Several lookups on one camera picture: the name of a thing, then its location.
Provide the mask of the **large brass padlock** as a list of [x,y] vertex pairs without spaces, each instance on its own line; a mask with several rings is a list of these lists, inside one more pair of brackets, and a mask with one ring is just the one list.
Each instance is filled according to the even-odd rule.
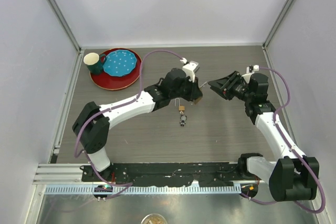
[[201,86],[199,86],[199,90],[200,90],[200,92],[201,92],[201,95],[199,95],[199,96],[193,101],[194,104],[198,104],[198,103],[200,102],[200,100],[202,99],[202,97],[203,97],[203,95],[202,95],[202,89],[203,89],[206,85],[208,85],[208,81],[207,81],[207,82],[204,82]]

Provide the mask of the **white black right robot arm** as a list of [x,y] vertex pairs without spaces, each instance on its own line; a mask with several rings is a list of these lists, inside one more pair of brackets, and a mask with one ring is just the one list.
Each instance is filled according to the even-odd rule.
[[314,177],[319,173],[319,163],[296,146],[275,114],[275,107],[267,99],[268,77],[262,73],[241,75],[234,71],[208,84],[225,100],[238,98],[244,102],[247,116],[265,137],[277,159],[272,164],[262,156],[250,155],[237,166],[239,177],[250,179],[256,175],[268,184],[277,202],[315,199],[317,183]]

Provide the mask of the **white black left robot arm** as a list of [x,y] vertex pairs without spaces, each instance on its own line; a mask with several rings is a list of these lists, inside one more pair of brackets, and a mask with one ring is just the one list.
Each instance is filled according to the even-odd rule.
[[105,150],[109,130],[140,114],[162,109],[177,98],[195,103],[203,96],[196,72],[189,63],[181,69],[173,68],[158,83],[130,98],[105,105],[96,105],[95,102],[85,105],[72,126],[77,136],[75,148],[81,143],[98,180],[105,182],[112,174]]

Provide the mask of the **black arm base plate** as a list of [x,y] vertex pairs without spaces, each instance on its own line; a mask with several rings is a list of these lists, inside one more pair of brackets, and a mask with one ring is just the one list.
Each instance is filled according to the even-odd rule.
[[240,163],[113,163],[95,174],[91,165],[81,165],[83,182],[106,180],[117,185],[131,183],[134,187],[188,187],[197,181],[201,187],[231,186],[234,181],[257,180],[243,170]]

